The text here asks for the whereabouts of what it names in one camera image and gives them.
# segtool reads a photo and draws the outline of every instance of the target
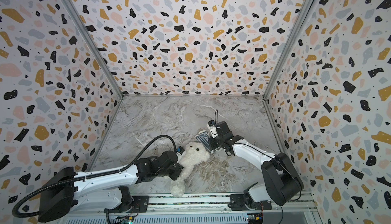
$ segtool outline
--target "cable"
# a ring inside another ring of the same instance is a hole
[[[96,174],[92,174],[92,175],[87,175],[87,176],[81,176],[81,177],[78,177],[78,178],[72,178],[72,179],[68,179],[68,180],[63,180],[63,181],[59,181],[59,182],[56,182],[56,183],[53,183],[53,184],[50,184],[46,187],[42,187],[42,188],[39,188],[37,190],[35,190],[34,192],[28,194],[26,197],[22,198],[19,202],[16,203],[16,205],[12,208],[12,215],[14,217],[18,217],[18,218],[27,218],[27,217],[33,217],[33,216],[36,216],[36,215],[39,215],[40,212],[37,211],[37,212],[32,212],[32,213],[21,213],[19,212],[19,208],[29,199],[31,199],[32,197],[36,196],[37,194],[41,193],[41,192],[44,192],[46,190],[49,190],[51,188],[54,188],[54,187],[57,187],[57,186],[60,186],[60,185],[64,185],[64,184],[68,184],[68,183],[72,183],[72,182],[77,182],[77,181],[83,181],[83,180],[86,180],[86,179],[91,179],[91,178],[97,178],[97,177],[101,177],[101,176],[107,176],[107,175],[111,175],[111,174],[116,174],[116,173],[120,173],[120,172],[124,172],[125,170],[127,170],[129,167],[131,167],[136,160],[138,160],[138,158],[140,158],[140,156],[144,153],[144,151],[154,142],[156,141],[157,139],[159,138],[168,138],[173,146],[174,146],[174,152],[176,152],[176,145],[175,145],[175,142],[174,140],[168,136],[168,135],[160,135],[160,136],[157,136],[155,137],[154,139],[152,139],[141,151],[140,153],[132,160],[131,163],[129,163],[128,165],[124,166],[123,168],[121,168],[120,170],[111,170],[111,171],[107,171],[107,172],[101,172],[101,173],[96,173]]]

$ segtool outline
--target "terrazzo pattern wallpaper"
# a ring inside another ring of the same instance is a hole
[[[324,223],[391,223],[391,0],[315,0],[266,99]]]
[[[36,224],[12,208],[62,168],[87,168],[120,98],[60,0],[0,2],[0,223]]]
[[[72,0],[124,94],[263,94],[304,0]]]

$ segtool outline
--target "teddy bear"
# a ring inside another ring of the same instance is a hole
[[[192,173],[194,166],[209,159],[210,153],[202,143],[191,142],[185,146],[185,154],[179,160],[183,169],[176,181],[171,182],[171,194],[174,197],[182,197],[185,193],[185,180]]]

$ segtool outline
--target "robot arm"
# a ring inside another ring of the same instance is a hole
[[[261,170],[265,183],[254,184],[244,191],[248,208],[256,208],[265,200],[273,200],[282,206],[303,189],[303,182],[286,154],[266,152],[243,137],[234,136],[224,121],[216,124],[211,120],[208,128],[212,136],[207,148],[212,151],[221,147],[227,155],[244,158]]]

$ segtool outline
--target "gray marble floor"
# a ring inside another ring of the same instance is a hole
[[[167,134],[178,145],[196,141],[195,135],[207,129],[219,110],[219,121],[226,121],[234,135],[269,152],[279,153],[260,97],[125,97],[94,170],[129,163],[154,137]],[[172,149],[168,139],[154,142],[142,158],[159,156]],[[171,179],[133,185],[131,193],[169,193]],[[246,160],[224,151],[211,155],[194,168],[186,180],[186,192],[241,192],[255,182],[263,182],[262,173]]]

